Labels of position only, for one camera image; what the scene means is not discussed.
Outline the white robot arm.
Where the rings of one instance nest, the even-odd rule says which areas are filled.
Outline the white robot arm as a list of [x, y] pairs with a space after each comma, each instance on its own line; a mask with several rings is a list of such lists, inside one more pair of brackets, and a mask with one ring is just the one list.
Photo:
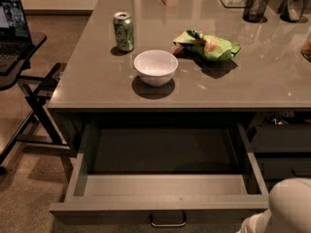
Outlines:
[[311, 233], [311, 180], [292, 178], [273, 186], [269, 207], [247, 217], [236, 233]]

